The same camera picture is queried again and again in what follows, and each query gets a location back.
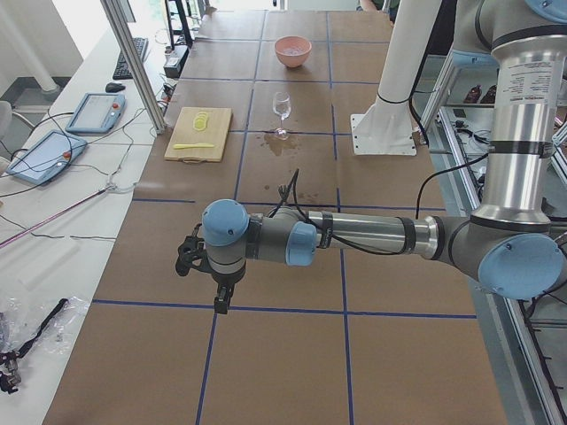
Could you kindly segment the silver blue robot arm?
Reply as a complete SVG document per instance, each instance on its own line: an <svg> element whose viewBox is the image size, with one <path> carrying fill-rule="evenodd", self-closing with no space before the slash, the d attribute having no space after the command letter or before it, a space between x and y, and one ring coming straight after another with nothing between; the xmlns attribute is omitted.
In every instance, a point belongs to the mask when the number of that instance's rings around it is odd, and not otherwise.
<svg viewBox="0 0 567 425"><path fill-rule="evenodd" d="M468 218L305 212L290 183L269 215L234 200L203 212L195 234L217 282L214 309L229 310L248 260L311 264L338 243L377 256L417 254L446 263L494 295L527 300L561 287L566 256L542 210L554 154L553 125L566 59L563 1L461 1L454 48L499 66L481 203Z"/></svg>

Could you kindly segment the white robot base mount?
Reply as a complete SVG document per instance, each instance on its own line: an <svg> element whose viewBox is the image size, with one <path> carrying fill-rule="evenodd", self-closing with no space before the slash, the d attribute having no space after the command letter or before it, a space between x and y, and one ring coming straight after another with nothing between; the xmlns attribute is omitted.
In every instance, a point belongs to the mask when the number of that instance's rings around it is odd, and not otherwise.
<svg viewBox="0 0 567 425"><path fill-rule="evenodd" d="M416 155L410 98L441 5L441 0L400 2L376 101L366 113L351 116L356 155Z"/></svg>

